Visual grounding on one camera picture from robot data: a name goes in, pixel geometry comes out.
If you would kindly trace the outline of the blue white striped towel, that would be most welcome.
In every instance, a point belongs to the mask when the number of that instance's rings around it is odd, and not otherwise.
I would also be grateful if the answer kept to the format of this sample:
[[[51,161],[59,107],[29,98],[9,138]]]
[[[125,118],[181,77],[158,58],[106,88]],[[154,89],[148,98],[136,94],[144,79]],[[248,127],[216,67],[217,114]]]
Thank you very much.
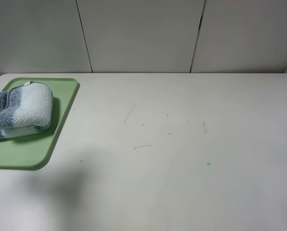
[[[51,125],[52,90],[29,81],[0,92],[0,140],[41,133]]]

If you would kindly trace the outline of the green plastic tray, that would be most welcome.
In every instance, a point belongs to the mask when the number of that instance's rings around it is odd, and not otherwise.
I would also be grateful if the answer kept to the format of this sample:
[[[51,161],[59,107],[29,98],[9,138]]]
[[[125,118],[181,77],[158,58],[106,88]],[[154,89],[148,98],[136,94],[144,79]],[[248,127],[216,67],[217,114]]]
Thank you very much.
[[[3,90],[29,80],[48,85],[53,92],[52,124],[41,133],[0,140],[0,169],[35,170],[49,161],[80,84],[74,78],[18,77]]]

